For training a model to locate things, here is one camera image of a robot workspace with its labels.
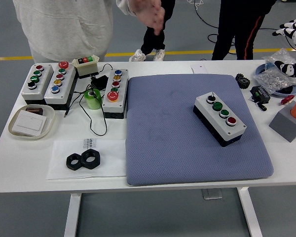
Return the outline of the person's hand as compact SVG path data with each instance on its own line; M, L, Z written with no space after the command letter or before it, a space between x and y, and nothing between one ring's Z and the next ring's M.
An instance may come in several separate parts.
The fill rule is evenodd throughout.
M129 7L140 22L153 28L155 35L160 34L165 15L160 0L130 0Z

